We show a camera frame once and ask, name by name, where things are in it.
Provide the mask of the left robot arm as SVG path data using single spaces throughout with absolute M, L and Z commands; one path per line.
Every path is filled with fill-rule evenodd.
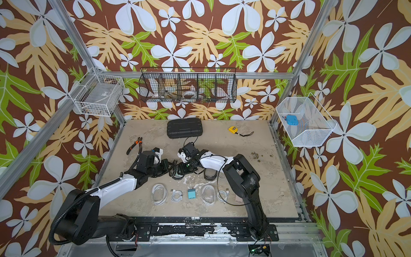
M 162 154 L 160 148 L 143 151 L 129 170 L 117 179 L 86 191 L 72 190 L 51 224 L 49 242 L 52 245 L 81 245 L 104 236 L 132 239 L 136 226 L 131 217 L 123 214 L 101 216 L 100 209 L 120 196 L 137 190 L 149 178 L 168 173 L 168 162 L 161 158 Z

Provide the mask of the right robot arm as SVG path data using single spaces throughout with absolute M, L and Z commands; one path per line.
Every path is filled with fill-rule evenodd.
M 260 200 L 261 178 L 243 155 L 223 156 L 206 149 L 199 151 L 192 142 L 189 142 L 178 151 L 178 157 L 181 162 L 176 167 L 177 177 L 193 173 L 199 168 L 222 172 L 232 192 L 243 200 L 250 235 L 254 239 L 264 237 L 269 222 Z

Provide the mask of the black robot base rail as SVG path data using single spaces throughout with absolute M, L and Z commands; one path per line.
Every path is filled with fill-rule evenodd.
M 254 241 L 250 222 L 245 217 L 133 217 L 138 242 L 155 237 L 182 236 L 212 239 L 218 236 L 238 242 Z

